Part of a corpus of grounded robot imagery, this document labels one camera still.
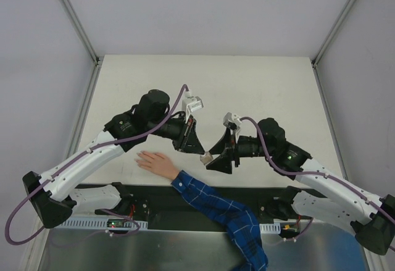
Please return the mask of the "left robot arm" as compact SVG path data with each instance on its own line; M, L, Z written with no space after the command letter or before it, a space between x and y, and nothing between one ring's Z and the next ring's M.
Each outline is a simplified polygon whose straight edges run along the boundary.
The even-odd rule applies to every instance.
M106 123L83 150L47 172L28 172L22 181L44 228L55 228L73 214L111 211L131 215L135 202L120 182L88 189L77 186L104 164L145 142L149 135L170 139L176 151L203 155L192 115L203 108L202 99L182 91L177 103L181 110L175 112L167 93L150 90L138 104Z

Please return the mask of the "blue plaid sleeve forearm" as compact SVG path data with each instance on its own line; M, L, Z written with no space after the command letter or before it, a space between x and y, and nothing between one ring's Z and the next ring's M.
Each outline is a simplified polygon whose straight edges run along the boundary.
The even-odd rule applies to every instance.
M221 196L213 187L183 170L172 186L191 207L224 227L244 257L235 270L267 270L268 257L262 247L260 224L248 206Z

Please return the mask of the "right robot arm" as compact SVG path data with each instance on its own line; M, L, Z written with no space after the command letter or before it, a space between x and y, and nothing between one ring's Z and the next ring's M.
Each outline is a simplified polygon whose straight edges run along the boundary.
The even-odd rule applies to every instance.
M354 236L369 251L384 256L394 239L394 196L381 197L333 174L307 151L290 143L273 118L254 122L257 135L240 135L247 118L228 113L221 139L201 156L208 170L231 174L244 157L264 157L282 176L307 185L320 196L288 186L265 207L275 219L294 215L312 217Z

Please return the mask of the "person's hand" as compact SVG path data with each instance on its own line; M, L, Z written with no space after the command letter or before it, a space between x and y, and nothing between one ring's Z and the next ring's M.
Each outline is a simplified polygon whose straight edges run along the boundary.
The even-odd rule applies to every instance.
M180 173L180 169L164 154L142 151L137 156L135 162L138 167L160 177L173 181Z

